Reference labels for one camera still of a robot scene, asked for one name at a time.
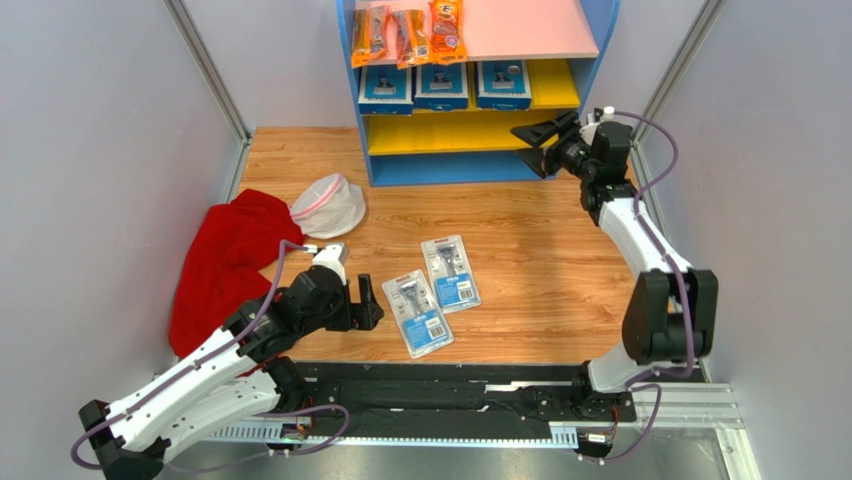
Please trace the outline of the clear blister razor pack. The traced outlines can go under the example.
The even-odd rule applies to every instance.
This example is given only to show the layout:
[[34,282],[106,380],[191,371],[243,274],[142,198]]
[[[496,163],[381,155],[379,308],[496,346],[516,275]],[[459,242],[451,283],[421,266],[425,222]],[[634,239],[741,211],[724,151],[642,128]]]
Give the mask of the clear blister razor pack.
[[385,281],[382,290],[412,359],[454,342],[455,337],[421,270]]
[[482,304],[463,239],[450,235],[421,243],[428,277],[444,314]]

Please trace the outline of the blue razor box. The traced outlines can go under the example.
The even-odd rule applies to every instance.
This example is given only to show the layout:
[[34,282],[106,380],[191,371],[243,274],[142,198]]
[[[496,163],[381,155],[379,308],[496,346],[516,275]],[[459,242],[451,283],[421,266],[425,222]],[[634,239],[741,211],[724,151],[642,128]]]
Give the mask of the blue razor box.
[[478,109],[526,111],[531,108],[532,87],[525,61],[477,62],[475,79]]

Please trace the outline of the white blue Harry's box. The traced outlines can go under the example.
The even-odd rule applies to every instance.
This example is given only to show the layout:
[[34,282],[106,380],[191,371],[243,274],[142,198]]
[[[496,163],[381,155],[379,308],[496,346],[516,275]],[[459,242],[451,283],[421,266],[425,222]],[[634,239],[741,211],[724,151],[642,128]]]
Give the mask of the white blue Harry's box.
[[412,115],[412,71],[393,65],[363,67],[357,105],[362,115]]
[[427,64],[415,68],[414,108],[430,111],[465,110],[470,105],[466,63]]

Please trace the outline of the orange BIC razor bag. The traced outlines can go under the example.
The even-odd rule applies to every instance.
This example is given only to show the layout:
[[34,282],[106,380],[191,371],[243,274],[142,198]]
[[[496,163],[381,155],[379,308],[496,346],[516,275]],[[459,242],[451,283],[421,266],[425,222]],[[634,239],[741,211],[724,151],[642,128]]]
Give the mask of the orange BIC razor bag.
[[462,30],[463,12],[464,3],[461,0],[429,2],[429,49],[433,64],[451,65],[467,61]]

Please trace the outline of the narrow orange razor pack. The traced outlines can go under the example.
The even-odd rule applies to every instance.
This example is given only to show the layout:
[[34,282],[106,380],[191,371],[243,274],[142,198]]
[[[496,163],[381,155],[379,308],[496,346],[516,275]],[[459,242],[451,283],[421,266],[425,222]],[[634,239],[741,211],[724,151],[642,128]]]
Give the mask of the narrow orange razor pack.
[[397,68],[402,70],[430,63],[425,12],[418,9],[394,10],[391,18],[396,30]]

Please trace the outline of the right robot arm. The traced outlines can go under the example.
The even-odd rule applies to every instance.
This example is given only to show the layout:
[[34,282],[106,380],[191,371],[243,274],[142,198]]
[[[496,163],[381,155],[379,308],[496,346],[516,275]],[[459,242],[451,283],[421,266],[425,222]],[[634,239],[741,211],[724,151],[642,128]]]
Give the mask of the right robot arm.
[[615,416],[630,393],[658,376],[689,378],[710,353],[715,328],[718,279],[678,254],[649,219],[643,190],[627,176],[633,130],[619,115],[597,109],[582,123],[570,110],[510,130],[536,175],[565,170],[579,179],[583,209],[635,278],[620,342],[583,363],[572,380],[568,405],[583,419]]

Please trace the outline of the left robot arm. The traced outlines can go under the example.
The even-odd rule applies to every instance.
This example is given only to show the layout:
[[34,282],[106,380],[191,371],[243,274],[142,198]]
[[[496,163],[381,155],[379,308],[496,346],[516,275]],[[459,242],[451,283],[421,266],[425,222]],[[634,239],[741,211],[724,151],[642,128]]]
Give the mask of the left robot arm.
[[250,416],[308,416],[308,387],[286,353],[318,330],[370,331],[384,312],[372,279],[359,301],[334,269],[313,265],[288,287],[245,302],[192,354],[139,391],[79,411],[78,465],[107,479],[153,479],[187,447]]

